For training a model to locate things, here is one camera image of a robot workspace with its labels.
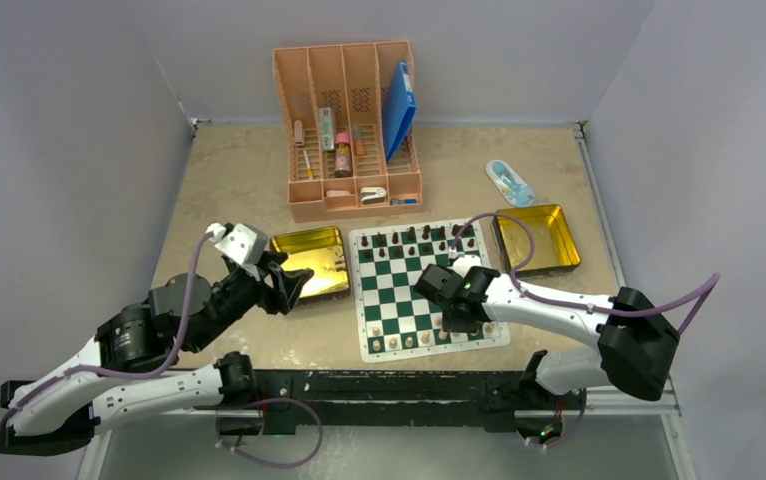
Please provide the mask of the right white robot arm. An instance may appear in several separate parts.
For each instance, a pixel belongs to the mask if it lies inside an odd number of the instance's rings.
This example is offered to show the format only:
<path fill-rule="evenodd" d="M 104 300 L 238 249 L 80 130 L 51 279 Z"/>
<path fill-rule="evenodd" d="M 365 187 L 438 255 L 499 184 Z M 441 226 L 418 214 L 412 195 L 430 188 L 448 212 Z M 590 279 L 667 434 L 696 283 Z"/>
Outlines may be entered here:
<path fill-rule="evenodd" d="M 543 407 L 572 390 L 611 385 L 657 401 L 680 341 L 646 297 L 623 287 L 614 296 L 574 294 L 526 284 L 471 256 L 430 265 L 413 287 L 442 311 L 443 328 L 473 333 L 492 322 L 521 324 L 579 342 L 579 348 L 535 356 L 520 381 L 523 399 Z"/>

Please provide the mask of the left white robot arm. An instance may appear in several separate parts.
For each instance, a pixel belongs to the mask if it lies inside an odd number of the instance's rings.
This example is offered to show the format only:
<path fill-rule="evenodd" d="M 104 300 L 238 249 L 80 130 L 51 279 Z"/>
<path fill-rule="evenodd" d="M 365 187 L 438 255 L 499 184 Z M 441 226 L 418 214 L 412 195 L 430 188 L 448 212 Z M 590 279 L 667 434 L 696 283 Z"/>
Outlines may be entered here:
<path fill-rule="evenodd" d="M 197 266 L 124 307 L 73 357 L 36 381 L 1 387 L 6 413 L 0 453 L 54 456 L 70 453 L 119 424 L 189 407 L 243 409 L 258 387 L 250 358 L 231 352 L 189 372 L 174 370 L 182 352 L 204 350 L 249 310 L 288 314 L 309 268 L 286 271 L 284 254 L 268 253 L 252 265 L 227 260 L 228 274 L 211 283 Z"/>

